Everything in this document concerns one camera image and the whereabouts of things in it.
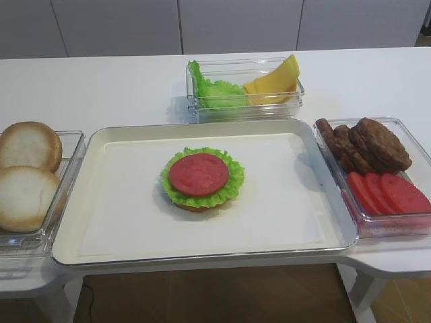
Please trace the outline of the lower white bun half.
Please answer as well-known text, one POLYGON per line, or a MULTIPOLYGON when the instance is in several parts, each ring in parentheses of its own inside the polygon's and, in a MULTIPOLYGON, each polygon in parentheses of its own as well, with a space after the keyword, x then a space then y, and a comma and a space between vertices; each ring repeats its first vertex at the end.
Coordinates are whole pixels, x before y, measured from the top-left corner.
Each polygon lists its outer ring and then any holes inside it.
POLYGON ((38 230, 59 187, 59 178, 31 166, 1 170, 1 229, 12 232, 38 230))

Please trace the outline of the white metal serving tray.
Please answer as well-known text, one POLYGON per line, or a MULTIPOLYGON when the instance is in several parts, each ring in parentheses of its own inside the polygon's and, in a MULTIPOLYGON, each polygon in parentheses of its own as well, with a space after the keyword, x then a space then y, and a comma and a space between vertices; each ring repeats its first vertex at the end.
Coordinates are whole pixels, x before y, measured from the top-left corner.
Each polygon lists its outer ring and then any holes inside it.
POLYGON ((330 252, 358 229, 301 120, 106 128, 88 143, 53 242, 63 265, 191 262, 330 252), (178 208, 161 185, 184 148, 227 152, 245 169, 239 195, 219 208, 178 208))

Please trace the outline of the yellow cheese slices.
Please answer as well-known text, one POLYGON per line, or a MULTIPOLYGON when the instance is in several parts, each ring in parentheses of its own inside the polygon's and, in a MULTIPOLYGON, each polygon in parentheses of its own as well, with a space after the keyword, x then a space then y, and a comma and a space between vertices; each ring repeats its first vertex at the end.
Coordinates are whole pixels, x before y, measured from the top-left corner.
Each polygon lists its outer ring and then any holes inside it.
POLYGON ((282 104, 296 91, 300 68, 295 55, 290 55, 274 71, 243 85, 250 106, 282 104))

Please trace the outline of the clear container patties and tomato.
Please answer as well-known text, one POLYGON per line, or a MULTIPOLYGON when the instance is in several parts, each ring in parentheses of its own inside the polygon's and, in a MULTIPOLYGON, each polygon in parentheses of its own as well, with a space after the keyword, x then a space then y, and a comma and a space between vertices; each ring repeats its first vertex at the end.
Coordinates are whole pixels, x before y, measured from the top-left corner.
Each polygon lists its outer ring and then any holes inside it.
MULTIPOLYGON (((417 142, 404 124, 396 118, 369 118, 385 125, 394 133, 408 152, 412 165, 405 171, 392 174, 405 179, 419 189, 430 201, 430 156, 417 142)), ((339 125, 346 125, 349 128, 357 126, 360 119, 327 120, 331 128, 339 125)), ((413 214, 394 214, 369 216, 364 212, 347 181, 346 166, 340 159, 343 157, 341 146, 338 146, 338 153, 333 155, 325 140, 319 132, 316 122, 314 123, 316 138, 321 152, 326 159, 327 165, 331 169, 333 177, 341 191, 347 209, 352 218, 358 224, 360 237, 374 238, 387 236, 417 236, 428 235, 430 233, 430 212, 413 214)))

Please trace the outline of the brown meat patty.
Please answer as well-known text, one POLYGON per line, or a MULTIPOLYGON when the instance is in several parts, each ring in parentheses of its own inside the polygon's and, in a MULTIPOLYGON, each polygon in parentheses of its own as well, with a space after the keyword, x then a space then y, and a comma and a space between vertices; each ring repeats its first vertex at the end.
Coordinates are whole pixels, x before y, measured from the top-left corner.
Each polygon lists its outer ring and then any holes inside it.
POLYGON ((369 172, 374 172, 374 168, 360 155, 355 145, 350 141, 349 131, 350 128, 344 124, 337 126, 333 131, 343 152, 340 162, 346 166, 346 172, 357 172, 363 176, 369 172))
POLYGON ((336 138, 333 134, 333 129, 325 118, 320 118, 316 121, 316 126, 321 133, 322 138, 325 140, 328 148, 331 150, 333 155, 338 153, 338 146, 336 138))
POLYGON ((397 174, 399 170, 395 166, 385 165, 377 158, 366 146, 365 140, 358 132, 357 126, 349 130, 349 138, 353 145, 358 150, 359 154, 370 164, 374 172, 397 174))
POLYGON ((392 173, 407 170, 412 160, 399 138, 382 123, 362 118, 357 123, 357 130, 368 150, 392 173))

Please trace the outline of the clear container with buns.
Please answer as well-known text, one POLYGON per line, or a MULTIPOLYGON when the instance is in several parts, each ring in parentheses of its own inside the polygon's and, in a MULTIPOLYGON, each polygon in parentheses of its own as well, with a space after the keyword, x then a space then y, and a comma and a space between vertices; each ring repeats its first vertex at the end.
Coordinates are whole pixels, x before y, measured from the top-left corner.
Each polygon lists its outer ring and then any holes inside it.
POLYGON ((61 163, 55 172, 60 183, 53 201, 42 225, 36 231, 18 233, 1 230, 2 258, 39 257, 50 252, 63 210, 86 152, 85 135, 81 131, 58 131, 57 134, 61 140, 63 152, 61 163))

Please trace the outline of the upper white bun half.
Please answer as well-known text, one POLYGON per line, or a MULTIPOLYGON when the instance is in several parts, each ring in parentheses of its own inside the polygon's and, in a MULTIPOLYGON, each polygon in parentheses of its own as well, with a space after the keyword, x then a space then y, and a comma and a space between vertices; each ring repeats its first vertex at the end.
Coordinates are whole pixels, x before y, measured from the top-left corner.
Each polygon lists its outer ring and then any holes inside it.
POLYGON ((58 134, 44 123, 18 122, 1 133, 1 168, 31 166, 54 173, 62 154, 58 134))

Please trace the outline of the clear container lettuce and cheese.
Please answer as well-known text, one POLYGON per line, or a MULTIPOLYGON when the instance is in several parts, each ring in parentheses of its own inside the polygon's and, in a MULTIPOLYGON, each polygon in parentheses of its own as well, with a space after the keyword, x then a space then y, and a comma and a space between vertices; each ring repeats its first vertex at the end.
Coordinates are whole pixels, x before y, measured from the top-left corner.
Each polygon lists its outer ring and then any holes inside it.
MULTIPOLYGON (((287 58, 276 57, 197 62, 206 79, 211 81, 228 81, 239 85, 243 89, 245 83, 274 71, 287 58)), ((286 103, 261 106, 250 106, 248 104, 247 106, 237 108, 202 108, 199 98, 195 96, 193 76, 189 71, 188 63, 186 66, 188 111, 198 123, 294 118, 302 106, 304 88, 298 78, 294 96, 286 103)))

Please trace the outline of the middle red tomato slice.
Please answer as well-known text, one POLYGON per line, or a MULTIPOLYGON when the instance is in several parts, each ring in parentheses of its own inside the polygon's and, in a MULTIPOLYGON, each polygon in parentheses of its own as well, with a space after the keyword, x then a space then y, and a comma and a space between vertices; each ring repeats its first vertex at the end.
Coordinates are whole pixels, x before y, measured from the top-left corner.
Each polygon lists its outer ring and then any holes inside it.
POLYGON ((387 202, 380 186, 381 175, 377 173, 367 173, 365 175, 365 185, 371 199, 382 215, 394 215, 396 211, 387 202))

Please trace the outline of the front red tomato slice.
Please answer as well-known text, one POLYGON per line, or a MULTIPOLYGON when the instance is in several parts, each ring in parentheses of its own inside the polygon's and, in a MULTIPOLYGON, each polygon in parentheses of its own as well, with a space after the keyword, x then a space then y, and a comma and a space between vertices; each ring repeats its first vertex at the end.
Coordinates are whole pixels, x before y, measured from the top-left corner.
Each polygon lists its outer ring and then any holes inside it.
POLYGON ((429 213, 430 201, 412 183, 405 179, 383 174, 380 187, 385 200, 398 214, 429 213))

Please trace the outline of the green lettuce leaf on bun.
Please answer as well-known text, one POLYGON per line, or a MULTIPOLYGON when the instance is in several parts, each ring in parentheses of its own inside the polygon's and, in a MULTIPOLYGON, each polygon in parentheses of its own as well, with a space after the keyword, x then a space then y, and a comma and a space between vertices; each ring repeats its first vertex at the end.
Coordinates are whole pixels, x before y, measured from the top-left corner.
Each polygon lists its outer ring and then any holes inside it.
POLYGON ((244 184, 245 169, 227 151, 185 147, 160 174, 164 192, 179 206, 206 211, 235 199, 244 184))

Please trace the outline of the bottom bun on tray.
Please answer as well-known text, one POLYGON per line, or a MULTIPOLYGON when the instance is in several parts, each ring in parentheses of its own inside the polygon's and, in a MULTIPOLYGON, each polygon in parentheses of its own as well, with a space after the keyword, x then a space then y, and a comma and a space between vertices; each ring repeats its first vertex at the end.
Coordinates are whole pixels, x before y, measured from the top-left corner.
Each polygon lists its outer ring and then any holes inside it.
POLYGON ((204 212, 215 209, 227 203, 230 198, 220 197, 189 197, 185 199, 173 199, 172 202, 182 209, 192 212, 204 212))

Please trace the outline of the back red tomato slice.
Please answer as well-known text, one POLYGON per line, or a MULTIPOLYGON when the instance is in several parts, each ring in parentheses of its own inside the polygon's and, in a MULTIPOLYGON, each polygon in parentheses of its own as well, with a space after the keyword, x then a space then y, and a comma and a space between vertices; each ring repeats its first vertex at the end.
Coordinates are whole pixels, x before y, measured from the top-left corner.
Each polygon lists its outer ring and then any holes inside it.
POLYGON ((357 172, 350 172, 347 175, 347 181, 365 213, 369 216, 382 215, 381 211, 374 204, 374 201, 365 186, 365 177, 357 172))

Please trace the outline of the red tomato slice on burger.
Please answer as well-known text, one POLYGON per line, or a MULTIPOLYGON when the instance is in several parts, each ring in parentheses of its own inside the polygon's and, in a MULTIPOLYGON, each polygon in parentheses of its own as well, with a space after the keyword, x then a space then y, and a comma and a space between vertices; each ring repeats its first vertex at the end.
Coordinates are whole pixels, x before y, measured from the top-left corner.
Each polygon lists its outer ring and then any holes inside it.
POLYGON ((180 158, 170 167, 168 179, 188 196, 208 196, 223 188, 229 179, 226 163, 216 155, 198 153, 180 158))

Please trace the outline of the white bun half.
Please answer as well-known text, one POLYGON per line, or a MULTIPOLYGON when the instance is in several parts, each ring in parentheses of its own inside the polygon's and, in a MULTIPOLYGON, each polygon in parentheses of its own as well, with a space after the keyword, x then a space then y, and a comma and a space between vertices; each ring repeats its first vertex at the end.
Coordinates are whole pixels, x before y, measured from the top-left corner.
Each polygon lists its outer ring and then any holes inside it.
POLYGON ((1 168, 31 166, 54 173, 62 154, 58 134, 44 123, 18 122, 1 133, 1 168))
POLYGON ((59 178, 31 166, 1 170, 1 229, 12 232, 38 230, 59 187, 59 178))

